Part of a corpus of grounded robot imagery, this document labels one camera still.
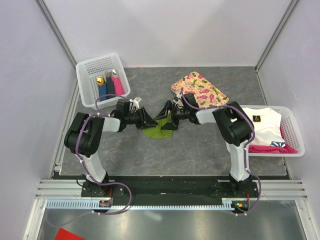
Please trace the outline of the green paper napkin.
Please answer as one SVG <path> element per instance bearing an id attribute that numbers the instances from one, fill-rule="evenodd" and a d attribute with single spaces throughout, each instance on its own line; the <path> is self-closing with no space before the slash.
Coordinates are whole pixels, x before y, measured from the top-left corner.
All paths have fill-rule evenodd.
<path id="1" fill-rule="evenodd" d="M 162 129 L 162 127 L 170 121 L 169 118 L 156 120 L 158 125 L 142 130 L 142 133 L 150 139 L 165 139 L 173 136 L 173 130 Z"/>

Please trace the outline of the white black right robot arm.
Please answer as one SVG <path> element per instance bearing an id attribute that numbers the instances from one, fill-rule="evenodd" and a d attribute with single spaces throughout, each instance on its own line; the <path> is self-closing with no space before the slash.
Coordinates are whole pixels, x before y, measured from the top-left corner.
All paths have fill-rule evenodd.
<path id="1" fill-rule="evenodd" d="M 229 149 L 231 169 L 227 181 L 214 180 L 212 188 L 216 196 L 250 198 L 259 195 L 259 188 L 249 170 L 248 142 L 254 127 L 241 106 L 233 101 L 223 106 L 199 107 L 192 93 L 177 95 L 168 100 L 155 120 L 169 119 L 164 130 L 177 130 L 181 120 L 195 125 L 215 123 Z"/>

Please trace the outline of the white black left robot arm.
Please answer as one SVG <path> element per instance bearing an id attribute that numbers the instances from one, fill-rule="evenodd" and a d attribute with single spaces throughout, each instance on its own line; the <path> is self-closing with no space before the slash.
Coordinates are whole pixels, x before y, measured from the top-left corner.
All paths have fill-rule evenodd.
<path id="1" fill-rule="evenodd" d="M 98 155 L 102 133 L 122 132 L 128 125 L 143 130 L 157 127 L 144 107 L 139 106 L 140 98 L 120 99 L 110 114 L 87 114 L 78 112 L 64 138 L 64 145 L 78 158 L 85 172 L 82 197 L 104 197 L 110 193 L 111 182 Z"/>

